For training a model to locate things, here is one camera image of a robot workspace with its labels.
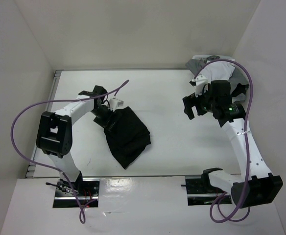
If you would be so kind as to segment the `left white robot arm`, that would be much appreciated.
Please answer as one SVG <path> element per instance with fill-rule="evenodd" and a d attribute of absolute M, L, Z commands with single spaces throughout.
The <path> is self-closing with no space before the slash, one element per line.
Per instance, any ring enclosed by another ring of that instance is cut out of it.
<path fill-rule="evenodd" d="M 114 96 L 105 104 L 106 95 L 106 89 L 95 86 L 91 92 L 81 91 L 77 99 L 64 108 L 55 112 L 45 111 L 41 115 L 36 145 L 60 170 L 61 186 L 66 186 L 71 195 L 77 196 L 84 189 L 82 173 L 70 153 L 72 126 L 91 112 L 96 124 L 111 131 L 121 117 L 116 109 L 123 106 L 123 101 Z"/>

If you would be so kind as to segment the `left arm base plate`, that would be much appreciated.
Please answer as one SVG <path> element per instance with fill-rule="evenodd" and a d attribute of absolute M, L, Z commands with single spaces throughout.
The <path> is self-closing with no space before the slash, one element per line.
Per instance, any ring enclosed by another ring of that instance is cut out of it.
<path fill-rule="evenodd" d="M 53 208 L 78 208 L 78 203 L 72 189 L 58 180 L 57 183 L 46 182 L 47 186 L 55 188 Z M 82 206 L 87 208 L 98 207 L 100 180 L 97 178 L 86 179 L 76 190 L 76 195 Z"/>

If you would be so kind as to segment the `black pleated skirt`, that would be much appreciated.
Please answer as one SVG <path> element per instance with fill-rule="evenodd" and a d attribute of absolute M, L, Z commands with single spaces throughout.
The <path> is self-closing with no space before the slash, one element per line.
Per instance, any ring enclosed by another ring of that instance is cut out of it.
<path fill-rule="evenodd" d="M 130 107 L 117 109 L 116 114 L 120 119 L 104 134 L 113 157 L 127 169 L 151 144 L 150 131 Z"/>

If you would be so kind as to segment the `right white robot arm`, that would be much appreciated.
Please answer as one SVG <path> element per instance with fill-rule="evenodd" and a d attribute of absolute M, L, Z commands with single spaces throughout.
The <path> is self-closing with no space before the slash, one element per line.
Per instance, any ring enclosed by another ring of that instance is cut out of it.
<path fill-rule="evenodd" d="M 283 181 L 264 162 L 245 122 L 243 106 L 232 101 L 231 84 L 225 80 L 212 81 L 202 85 L 199 94 L 192 93 L 182 101 L 189 119 L 195 117 L 192 108 L 196 108 L 199 116 L 212 113 L 227 134 L 241 170 L 240 176 L 234 176 L 218 167 L 206 169 L 201 175 L 201 188 L 205 192 L 221 189 L 230 194 L 239 208 L 272 203 Z"/>

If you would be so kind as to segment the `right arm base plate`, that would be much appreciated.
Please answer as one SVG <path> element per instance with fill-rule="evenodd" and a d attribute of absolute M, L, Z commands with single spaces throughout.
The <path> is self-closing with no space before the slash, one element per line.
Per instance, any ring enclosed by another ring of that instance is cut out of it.
<path fill-rule="evenodd" d="M 181 187 L 186 190 L 189 206 L 211 205 L 223 193 L 219 188 L 206 189 L 200 176 L 186 177 Z"/>

